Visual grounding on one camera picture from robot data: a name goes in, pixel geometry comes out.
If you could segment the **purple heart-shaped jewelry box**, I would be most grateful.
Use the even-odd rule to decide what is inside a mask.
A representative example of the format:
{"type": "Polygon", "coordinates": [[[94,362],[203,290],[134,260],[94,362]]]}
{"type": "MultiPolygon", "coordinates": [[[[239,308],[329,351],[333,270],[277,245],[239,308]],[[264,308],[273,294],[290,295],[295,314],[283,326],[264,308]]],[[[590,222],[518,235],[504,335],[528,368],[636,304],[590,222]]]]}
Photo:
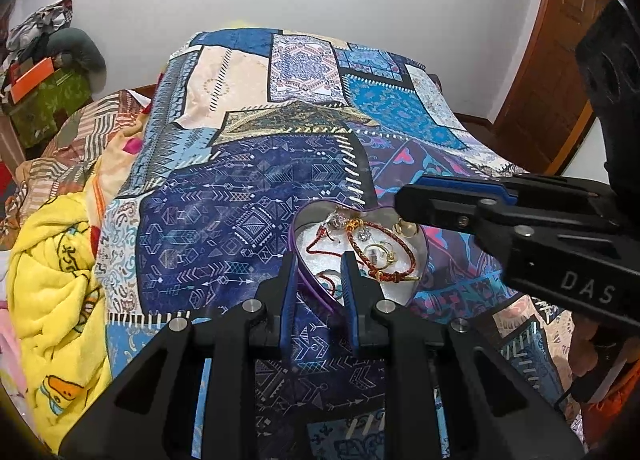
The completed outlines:
{"type": "Polygon", "coordinates": [[[423,283],[430,249],[423,230],[389,206],[354,209],[328,200],[312,201],[294,216],[288,244],[298,259],[300,297],[321,320],[338,324],[345,315],[342,256],[352,252],[359,272],[376,281],[385,298],[408,305],[423,283]],[[356,233],[368,228],[371,238],[356,233]]]}

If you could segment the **small silver earring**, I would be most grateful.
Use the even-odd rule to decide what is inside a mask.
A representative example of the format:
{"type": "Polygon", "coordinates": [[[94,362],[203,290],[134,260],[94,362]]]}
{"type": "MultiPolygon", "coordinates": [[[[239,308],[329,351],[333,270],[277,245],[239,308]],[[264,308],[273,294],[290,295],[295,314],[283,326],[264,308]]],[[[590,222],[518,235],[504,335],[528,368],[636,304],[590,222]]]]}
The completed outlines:
{"type": "Polygon", "coordinates": [[[368,228],[361,228],[357,231],[356,237],[360,242],[366,242],[371,238],[371,232],[368,228]]]}

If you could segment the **brown wooden door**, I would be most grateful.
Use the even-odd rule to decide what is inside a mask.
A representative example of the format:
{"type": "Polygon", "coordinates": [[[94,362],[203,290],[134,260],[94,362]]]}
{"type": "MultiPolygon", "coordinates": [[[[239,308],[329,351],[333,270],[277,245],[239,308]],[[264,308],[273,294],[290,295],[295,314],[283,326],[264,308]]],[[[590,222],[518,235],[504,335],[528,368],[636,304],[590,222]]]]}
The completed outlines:
{"type": "Polygon", "coordinates": [[[532,34],[494,124],[496,152],[557,174],[592,124],[575,49],[611,0],[540,0],[532,34]]]}

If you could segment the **yellow cartoon blanket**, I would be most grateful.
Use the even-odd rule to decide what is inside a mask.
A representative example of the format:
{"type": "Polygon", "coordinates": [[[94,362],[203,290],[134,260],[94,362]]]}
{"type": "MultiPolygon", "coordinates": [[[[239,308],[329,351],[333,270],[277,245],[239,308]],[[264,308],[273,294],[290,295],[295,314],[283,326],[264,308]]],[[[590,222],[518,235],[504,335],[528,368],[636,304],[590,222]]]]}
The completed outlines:
{"type": "Polygon", "coordinates": [[[85,193],[60,195],[26,219],[9,261],[27,405],[52,451],[112,380],[92,236],[85,193]]]}

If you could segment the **blue patchwork bedspread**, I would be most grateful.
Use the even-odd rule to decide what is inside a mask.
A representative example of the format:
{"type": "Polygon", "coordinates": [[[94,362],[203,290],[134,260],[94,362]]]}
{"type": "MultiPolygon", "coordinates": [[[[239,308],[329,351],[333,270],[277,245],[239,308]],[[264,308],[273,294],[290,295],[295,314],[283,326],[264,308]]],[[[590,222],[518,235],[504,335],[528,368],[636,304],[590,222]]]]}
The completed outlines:
{"type": "MultiPolygon", "coordinates": [[[[271,28],[195,35],[174,53],[142,146],[103,218],[96,274],[114,373],[172,317],[203,321],[250,298],[292,251],[312,201],[393,208],[423,175],[495,178],[516,166],[463,127],[433,75],[400,54],[271,28]]],[[[476,319],[547,402],[560,404],[573,324],[505,287],[469,235],[421,227],[430,257],[407,305],[447,323],[476,319]]],[[[384,365],[352,356],[343,324],[300,297],[291,355],[256,370],[264,459],[378,459],[384,365]]]]}

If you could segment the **striped patchwork quilt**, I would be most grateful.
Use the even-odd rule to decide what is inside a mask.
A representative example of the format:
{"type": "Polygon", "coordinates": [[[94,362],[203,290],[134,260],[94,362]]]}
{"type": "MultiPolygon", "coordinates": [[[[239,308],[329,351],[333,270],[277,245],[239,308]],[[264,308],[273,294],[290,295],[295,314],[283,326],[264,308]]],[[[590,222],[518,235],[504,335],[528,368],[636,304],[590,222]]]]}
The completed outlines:
{"type": "Polygon", "coordinates": [[[96,161],[115,138],[132,135],[143,124],[148,97],[119,90],[73,113],[47,144],[41,157],[18,165],[15,192],[1,216],[1,248],[9,250],[27,217],[61,194],[85,188],[96,161]]]}

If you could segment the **green patterned storage box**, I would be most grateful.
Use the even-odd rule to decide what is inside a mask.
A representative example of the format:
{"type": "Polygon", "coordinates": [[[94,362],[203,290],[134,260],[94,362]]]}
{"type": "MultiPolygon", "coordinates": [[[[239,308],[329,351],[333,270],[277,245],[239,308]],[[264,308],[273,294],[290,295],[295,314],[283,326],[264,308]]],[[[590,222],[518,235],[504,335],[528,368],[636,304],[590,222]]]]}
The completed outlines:
{"type": "Polygon", "coordinates": [[[92,101],[88,77],[76,68],[59,68],[9,108],[21,146],[28,149],[53,137],[68,116],[92,101]]]}

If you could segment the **orange box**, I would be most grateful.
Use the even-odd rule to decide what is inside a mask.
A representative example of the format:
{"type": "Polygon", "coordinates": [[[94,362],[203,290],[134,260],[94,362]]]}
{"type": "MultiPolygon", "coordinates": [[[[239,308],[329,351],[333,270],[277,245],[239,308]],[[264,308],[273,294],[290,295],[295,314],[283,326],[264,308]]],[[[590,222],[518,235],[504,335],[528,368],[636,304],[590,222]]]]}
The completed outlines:
{"type": "Polygon", "coordinates": [[[53,73],[54,66],[50,56],[42,59],[11,86],[12,101],[20,102],[53,73]]]}

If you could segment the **grey pillow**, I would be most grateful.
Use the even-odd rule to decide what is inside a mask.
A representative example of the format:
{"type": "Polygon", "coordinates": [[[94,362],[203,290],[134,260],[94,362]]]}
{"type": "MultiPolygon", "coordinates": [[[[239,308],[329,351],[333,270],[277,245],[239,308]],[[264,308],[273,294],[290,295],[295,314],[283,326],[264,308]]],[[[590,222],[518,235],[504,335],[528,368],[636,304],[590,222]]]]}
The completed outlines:
{"type": "Polygon", "coordinates": [[[91,37],[75,27],[66,27],[51,34],[46,45],[46,56],[62,56],[87,72],[101,72],[106,68],[105,60],[91,37]]]}

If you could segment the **pile of clothes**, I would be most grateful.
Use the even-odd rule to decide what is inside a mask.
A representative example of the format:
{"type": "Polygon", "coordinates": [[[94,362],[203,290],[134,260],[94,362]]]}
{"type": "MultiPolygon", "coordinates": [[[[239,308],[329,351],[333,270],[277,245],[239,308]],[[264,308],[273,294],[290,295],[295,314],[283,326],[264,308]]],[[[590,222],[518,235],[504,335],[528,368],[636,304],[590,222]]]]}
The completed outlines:
{"type": "Polygon", "coordinates": [[[73,0],[59,0],[41,7],[9,31],[6,49],[9,53],[24,51],[42,34],[52,34],[69,27],[73,19],[73,0]]]}

